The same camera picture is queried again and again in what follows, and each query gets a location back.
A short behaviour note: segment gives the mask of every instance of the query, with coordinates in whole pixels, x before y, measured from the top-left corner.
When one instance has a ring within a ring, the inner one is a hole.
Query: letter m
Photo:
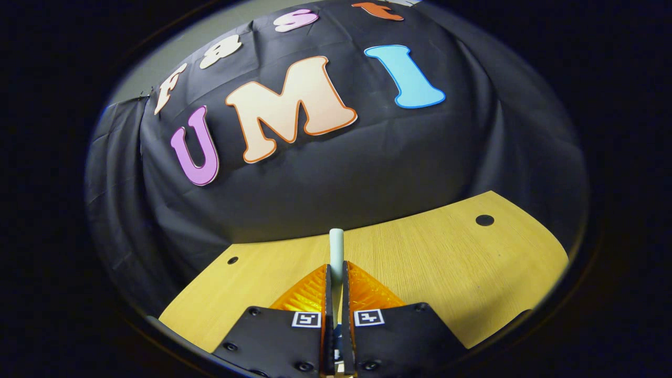
[[[259,121],[285,142],[296,140],[301,104],[306,112],[304,131],[308,135],[325,134],[355,122],[357,113],[341,101],[327,75],[327,62],[325,56],[313,56],[292,64],[280,95],[250,81],[226,97],[225,103],[236,108],[243,129],[246,162],[255,163],[276,150],[276,142],[266,138]]]

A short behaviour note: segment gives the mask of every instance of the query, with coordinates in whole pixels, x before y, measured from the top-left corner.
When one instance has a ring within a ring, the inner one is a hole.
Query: black cloth
[[[348,2],[283,9],[201,47],[160,116],[158,93],[110,107],[95,132],[87,165],[89,217],[110,274],[148,314],[158,316],[191,279],[232,243],[292,239],[421,213],[494,190],[527,211],[566,251],[587,216],[587,175],[577,136],[544,81],[507,47],[436,6],[385,3],[402,22],[374,17]],[[319,15],[290,32],[273,21],[296,9]],[[240,35],[238,51],[211,67],[205,51]],[[364,49],[402,44],[440,104],[404,109],[398,89]],[[266,126],[278,146],[243,161],[237,113],[224,99],[250,81],[280,93],[288,67],[326,56],[326,70],[358,119],[320,136],[302,130],[292,144]],[[170,145],[179,127],[203,162],[187,119],[206,105],[220,160],[217,178],[192,184]]]

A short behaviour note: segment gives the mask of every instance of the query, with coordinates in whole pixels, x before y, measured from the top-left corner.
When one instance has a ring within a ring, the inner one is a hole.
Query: blue letter i
[[[377,58],[392,76],[399,89],[394,99],[401,108],[424,108],[436,105],[446,99],[446,95],[431,86],[420,68],[409,56],[410,48],[400,44],[369,47],[366,56]]]

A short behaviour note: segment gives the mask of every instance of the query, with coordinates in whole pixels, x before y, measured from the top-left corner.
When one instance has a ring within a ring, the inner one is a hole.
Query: purple letter u
[[[211,183],[217,172],[219,171],[219,157],[217,150],[214,148],[208,125],[206,124],[207,108],[205,105],[198,108],[190,117],[187,124],[196,130],[196,138],[198,139],[203,155],[205,155],[205,162],[202,167],[197,167],[194,164],[192,156],[187,149],[187,143],[184,138],[187,134],[184,127],[180,127],[175,131],[170,140],[170,145],[177,153],[177,159],[182,166],[182,170],[187,175],[187,178],[198,186],[204,186]]]

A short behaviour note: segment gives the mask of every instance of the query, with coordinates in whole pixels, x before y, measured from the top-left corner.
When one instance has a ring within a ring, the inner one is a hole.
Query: table surface
[[[478,225],[479,215],[495,222]],[[562,246],[544,226],[494,192],[345,231],[344,250],[346,260],[405,303],[429,303],[467,348],[537,306],[568,264]],[[238,260],[229,264],[232,257]],[[233,244],[159,320],[213,352],[248,306],[269,307],[328,263],[329,234]]]

